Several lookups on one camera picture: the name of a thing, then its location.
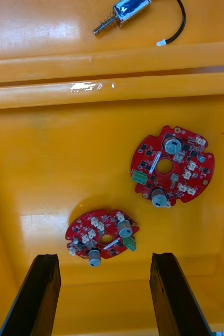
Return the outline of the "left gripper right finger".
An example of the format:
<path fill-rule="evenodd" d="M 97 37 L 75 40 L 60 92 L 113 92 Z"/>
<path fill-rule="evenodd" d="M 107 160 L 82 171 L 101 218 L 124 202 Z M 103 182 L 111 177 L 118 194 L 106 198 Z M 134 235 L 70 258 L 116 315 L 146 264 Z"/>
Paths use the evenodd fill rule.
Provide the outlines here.
<path fill-rule="evenodd" d="M 212 335 L 172 253 L 152 254 L 150 290 L 159 335 Z"/>

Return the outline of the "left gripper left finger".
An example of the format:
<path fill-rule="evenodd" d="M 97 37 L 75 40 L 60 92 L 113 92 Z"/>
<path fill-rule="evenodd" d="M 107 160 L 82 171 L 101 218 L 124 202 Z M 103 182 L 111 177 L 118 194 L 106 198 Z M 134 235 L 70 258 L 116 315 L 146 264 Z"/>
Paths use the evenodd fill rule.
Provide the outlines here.
<path fill-rule="evenodd" d="M 52 335 L 61 287 L 57 255 L 37 255 L 0 329 L 0 335 Z"/>

